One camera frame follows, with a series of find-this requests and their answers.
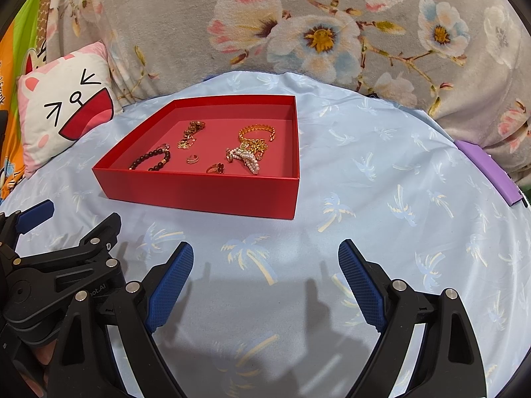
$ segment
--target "gold chain bracelet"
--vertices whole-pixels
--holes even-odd
[[[247,133],[250,133],[251,131],[269,131],[271,133],[271,136],[269,136],[269,142],[274,141],[274,127],[268,126],[267,124],[253,124],[251,126],[244,127],[240,130],[240,133],[238,134],[238,138],[241,142],[240,148],[243,150],[250,151],[254,154],[257,160],[262,160],[262,156],[264,155],[264,152],[267,150],[267,144],[264,139],[249,139],[246,137],[243,137],[243,135],[246,135]]]

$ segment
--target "red box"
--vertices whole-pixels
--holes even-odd
[[[205,122],[187,150],[177,148],[190,121]],[[251,124],[275,128],[253,131],[267,150],[253,175],[239,160],[228,163],[226,149],[240,145],[238,132]],[[160,144],[170,145],[171,159],[160,171],[148,171],[163,157],[129,166]],[[195,154],[193,165],[186,158]],[[214,163],[225,173],[206,173]],[[135,128],[92,168],[110,199],[184,210],[292,219],[299,185],[299,149],[295,98],[284,95],[228,95],[174,100]]]

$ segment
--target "cat face pillow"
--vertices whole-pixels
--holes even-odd
[[[21,76],[18,101],[27,178],[121,111],[100,42]]]

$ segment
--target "purple object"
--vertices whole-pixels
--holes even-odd
[[[480,146],[464,141],[455,141],[455,145],[482,171],[509,206],[522,199],[518,186]]]

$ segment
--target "bed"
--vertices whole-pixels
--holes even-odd
[[[301,184],[294,220],[173,210],[103,194],[91,167],[169,101],[264,92],[297,100]],[[1,210],[47,198],[54,218],[21,237],[22,256],[73,246],[111,212],[123,222],[111,254],[127,280],[165,262],[180,241],[192,244],[189,281],[154,334],[190,398],[346,395],[378,338],[338,265],[338,245],[347,238],[392,279],[419,291],[460,293],[488,397],[531,345],[531,211],[523,202],[509,207],[421,111],[300,75],[232,72],[126,107],[23,180]],[[112,332],[128,392],[141,396]],[[407,386],[420,337],[416,330],[394,395]]]

